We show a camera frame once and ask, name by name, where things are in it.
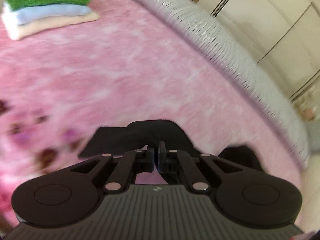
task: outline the round knob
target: round knob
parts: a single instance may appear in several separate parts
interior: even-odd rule
[[[209,185],[204,182],[196,182],[195,184],[192,185],[192,187],[195,190],[207,190],[209,188]]]
[[[119,190],[119,189],[121,189],[121,184],[117,183],[117,182],[110,182],[110,183],[106,184],[105,188],[107,190]]]
[[[71,190],[63,185],[51,184],[41,187],[35,192],[35,199],[42,205],[56,206],[68,201]]]
[[[253,170],[227,174],[215,200],[229,218],[254,228],[293,223],[302,205],[301,193],[294,185]]]

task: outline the stack of folded towels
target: stack of folded towels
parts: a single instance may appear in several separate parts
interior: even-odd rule
[[[2,21],[12,40],[43,30],[94,21],[90,0],[5,0]]]

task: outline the light blue towel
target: light blue towel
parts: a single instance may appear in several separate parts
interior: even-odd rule
[[[16,25],[27,24],[50,16],[79,16],[91,12],[88,6],[68,3],[25,7],[17,11],[12,11],[7,3],[4,3],[4,6],[6,13]]]

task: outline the white towel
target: white towel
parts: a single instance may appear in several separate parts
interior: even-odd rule
[[[16,25],[31,23],[33,21],[51,16],[79,16],[91,12],[86,5],[57,3],[49,5],[31,6],[12,11],[10,5],[4,2],[3,12],[11,15],[12,22]]]
[[[17,41],[24,37],[39,33],[44,30],[63,27],[66,25],[91,22],[99,19],[95,12],[80,16],[52,16],[39,19],[24,25],[16,25],[11,22],[11,17],[6,13],[2,14],[2,21],[7,29],[10,39]]]

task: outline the bed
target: bed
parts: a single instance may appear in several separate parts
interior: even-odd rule
[[[214,18],[189,0],[90,7],[98,21],[21,41],[0,24],[0,211],[12,225],[19,184],[79,162],[98,127],[137,120],[173,120],[214,155],[247,144],[268,173],[301,188],[303,123]]]

